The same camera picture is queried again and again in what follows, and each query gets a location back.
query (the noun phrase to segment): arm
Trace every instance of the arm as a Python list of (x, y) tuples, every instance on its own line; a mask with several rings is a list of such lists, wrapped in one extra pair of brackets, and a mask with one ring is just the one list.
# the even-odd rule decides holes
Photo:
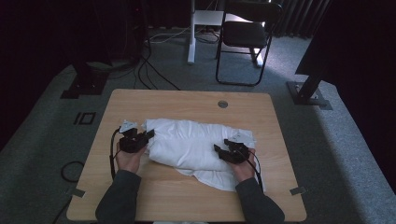
[(118, 152), (116, 160), (119, 170), (96, 208), (95, 214), (99, 223), (134, 223), (136, 198), (141, 180), (136, 172), (145, 150), (146, 147), (136, 153)]
[[(251, 153), (248, 159), (255, 165), (253, 156), (255, 150), (250, 149), (249, 151)], [(229, 163), (229, 165), (233, 169), (236, 179), (239, 182), (235, 189), (238, 193), (247, 223), (283, 223), (285, 220), (283, 211), (274, 201), (262, 193), (259, 184), (254, 178), (255, 173), (250, 164), (244, 161), (240, 164)]]

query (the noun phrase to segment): gray sleeve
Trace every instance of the gray sleeve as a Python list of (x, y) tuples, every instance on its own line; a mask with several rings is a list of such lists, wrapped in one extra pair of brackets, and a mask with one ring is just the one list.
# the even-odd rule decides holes
[(242, 181), (235, 189), (248, 224), (284, 222), (285, 214), (272, 199), (262, 193), (255, 178)]
[(134, 223), (136, 197), (141, 177), (118, 170), (105, 196), (96, 208), (98, 223)]

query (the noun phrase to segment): hand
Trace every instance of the hand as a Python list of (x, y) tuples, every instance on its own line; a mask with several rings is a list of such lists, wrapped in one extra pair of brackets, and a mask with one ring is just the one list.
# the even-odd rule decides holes
[(147, 146), (144, 146), (136, 153), (128, 153), (120, 151), (120, 143), (117, 143), (118, 154), (116, 156), (116, 161), (119, 166), (119, 170), (126, 170), (136, 174), (140, 165), (140, 157), (145, 153), (146, 148)]
[[(254, 148), (250, 148), (249, 151), (250, 151), (250, 153), (249, 153), (248, 160), (254, 166), (256, 166), (256, 162), (254, 161), (254, 153), (256, 152), (256, 150)], [(238, 180), (239, 183), (244, 180), (247, 180), (251, 177), (254, 177), (254, 175), (255, 175), (253, 167), (251, 167), (251, 165), (247, 161), (244, 161), (239, 164), (233, 164), (230, 162), (227, 162), (227, 163), (233, 169), (233, 172), (235, 173), (236, 179)]]

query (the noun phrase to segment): gray carpet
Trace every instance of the gray carpet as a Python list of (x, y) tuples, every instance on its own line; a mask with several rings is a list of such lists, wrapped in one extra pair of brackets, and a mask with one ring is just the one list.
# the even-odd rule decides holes
[[(333, 110), (295, 105), (290, 97), (286, 82), (306, 79), (294, 72), (309, 40), (275, 38), (264, 79), (254, 88), (216, 82), (216, 45), (197, 42), (195, 64), (188, 65), (188, 43), (188, 38), (176, 38), (152, 44), (149, 61), (183, 91), (251, 91), (272, 96), (298, 184), (308, 189), (303, 194), (308, 214), (303, 223), (395, 223), (396, 196), (336, 88), (325, 82), (319, 86)], [(229, 69), (222, 74), (230, 78), (251, 80), (256, 76), (253, 73), (259, 73), (248, 56), (223, 59)], [(158, 89), (174, 89), (152, 70), (148, 73)], [(135, 69), (112, 73), (102, 95), (61, 100), (75, 74), (69, 66), (52, 80), (1, 151), (0, 223), (51, 223), (76, 186), (62, 180), (61, 168), (70, 161), (86, 160), (111, 92), (120, 88), (145, 89), (138, 80), (135, 82)], [(149, 83), (145, 67), (141, 74)], [(95, 112), (93, 124), (74, 124), (80, 112)], [(81, 167), (74, 164), (65, 172), (70, 178), (78, 178)], [(58, 223), (79, 222), (67, 220), (63, 212)]]

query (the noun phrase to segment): white towel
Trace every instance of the white towel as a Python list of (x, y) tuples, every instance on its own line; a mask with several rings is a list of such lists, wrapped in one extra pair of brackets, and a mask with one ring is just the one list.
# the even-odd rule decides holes
[(148, 141), (151, 160), (177, 168), (183, 175), (193, 175), (200, 182), (216, 189), (235, 191), (237, 181), (231, 167), (219, 159), (214, 145), (226, 149), (224, 139), (254, 147), (252, 131), (234, 129), (221, 124), (205, 124), (191, 120), (147, 119), (142, 125), (155, 131)]

